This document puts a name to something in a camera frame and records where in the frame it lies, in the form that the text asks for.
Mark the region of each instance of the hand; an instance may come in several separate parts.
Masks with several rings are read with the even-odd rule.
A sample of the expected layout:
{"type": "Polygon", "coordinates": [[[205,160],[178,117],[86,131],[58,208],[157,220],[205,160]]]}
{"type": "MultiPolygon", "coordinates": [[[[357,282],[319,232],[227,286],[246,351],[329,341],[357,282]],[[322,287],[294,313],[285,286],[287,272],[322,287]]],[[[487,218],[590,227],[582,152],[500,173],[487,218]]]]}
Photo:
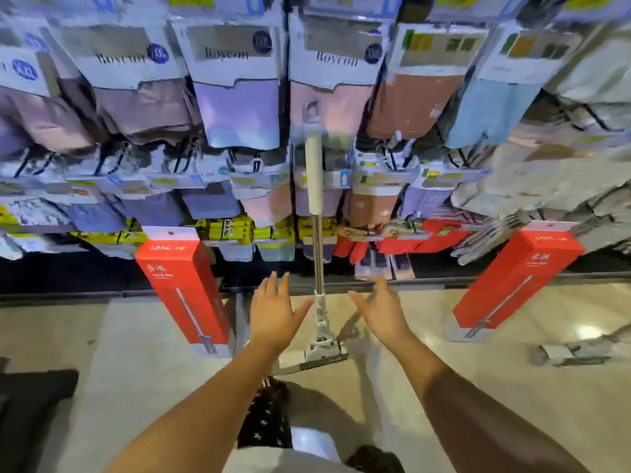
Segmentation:
{"type": "Polygon", "coordinates": [[[254,293],[250,308],[250,343],[270,348],[278,357],[292,341],[314,299],[305,300],[292,312],[289,300],[289,272],[278,284],[276,272],[266,279],[254,293]]]}
{"type": "Polygon", "coordinates": [[[414,337],[403,315],[401,301],[396,292],[388,288],[385,277],[373,277],[375,296],[367,303],[357,292],[348,291],[357,310],[366,320],[368,327],[377,338],[389,349],[398,342],[414,337]]]}

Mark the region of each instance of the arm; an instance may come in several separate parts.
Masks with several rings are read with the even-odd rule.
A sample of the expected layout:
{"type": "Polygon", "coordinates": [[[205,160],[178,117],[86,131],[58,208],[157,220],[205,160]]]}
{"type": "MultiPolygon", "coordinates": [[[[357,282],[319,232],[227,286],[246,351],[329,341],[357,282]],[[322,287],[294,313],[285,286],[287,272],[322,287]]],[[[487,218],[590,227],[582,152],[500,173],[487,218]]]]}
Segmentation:
{"type": "Polygon", "coordinates": [[[289,275],[277,292],[273,272],[252,299],[243,351],[142,432],[105,473],[220,473],[257,389],[312,304],[307,300],[292,313],[289,275]]]}
{"type": "Polygon", "coordinates": [[[556,441],[448,367],[411,332],[386,280],[374,282],[370,304],[348,294],[403,367],[457,473],[588,473],[556,441]]]}

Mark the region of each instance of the forearm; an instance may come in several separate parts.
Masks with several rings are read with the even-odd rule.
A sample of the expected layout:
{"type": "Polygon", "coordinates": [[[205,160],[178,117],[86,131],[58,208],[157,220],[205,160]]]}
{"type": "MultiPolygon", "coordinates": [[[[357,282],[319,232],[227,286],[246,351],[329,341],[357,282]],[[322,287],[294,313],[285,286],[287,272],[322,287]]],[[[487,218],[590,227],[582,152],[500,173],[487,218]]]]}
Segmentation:
{"type": "Polygon", "coordinates": [[[266,346],[249,344],[136,438],[106,473],[221,472],[276,357],[266,346]]]}
{"type": "Polygon", "coordinates": [[[587,473],[552,438],[486,395],[420,340],[392,350],[457,473],[587,473]]]}

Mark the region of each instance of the shiny floor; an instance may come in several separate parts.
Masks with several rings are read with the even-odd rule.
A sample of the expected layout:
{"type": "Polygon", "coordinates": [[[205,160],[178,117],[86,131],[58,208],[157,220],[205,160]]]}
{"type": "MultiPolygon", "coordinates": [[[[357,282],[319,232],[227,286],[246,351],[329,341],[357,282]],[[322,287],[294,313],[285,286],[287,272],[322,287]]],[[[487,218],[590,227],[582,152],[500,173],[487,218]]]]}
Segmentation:
{"type": "MultiPolygon", "coordinates": [[[[631,465],[631,359],[572,368],[529,364],[528,348],[608,333],[631,322],[631,285],[550,286],[482,344],[447,342],[442,319],[464,291],[400,292],[412,329],[457,372],[559,441],[594,473],[631,465]]],[[[291,422],[331,434],[342,458],[363,443],[398,455],[407,472],[453,472],[396,360],[330,295],[351,360],[286,377],[291,422]]],[[[290,349],[309,341],[305,322],[290,349]]],[[[0,310],[0,356],[9,372],[77,368],[74,400],[51,427],[38,473],[100,472],[149,423],[225,361],[193,356],[154,299],[0,310]]]]}

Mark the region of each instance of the red box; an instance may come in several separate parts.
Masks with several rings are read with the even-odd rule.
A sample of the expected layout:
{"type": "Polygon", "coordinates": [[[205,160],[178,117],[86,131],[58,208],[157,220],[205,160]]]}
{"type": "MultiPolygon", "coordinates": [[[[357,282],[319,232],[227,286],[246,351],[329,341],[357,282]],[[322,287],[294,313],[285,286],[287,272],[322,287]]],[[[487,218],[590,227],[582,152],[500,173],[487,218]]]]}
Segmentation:
{"type": "Polygon", "coordinates": [[[517,231],[446,319],[447,337],[481,341],[583,251],[568,232],[517,231]]]}
{"type": "Polygon", "coordinates": [[[136,261],[200,356],[231,358],[235,336],[200,240],[148,240],[136,261]]]}

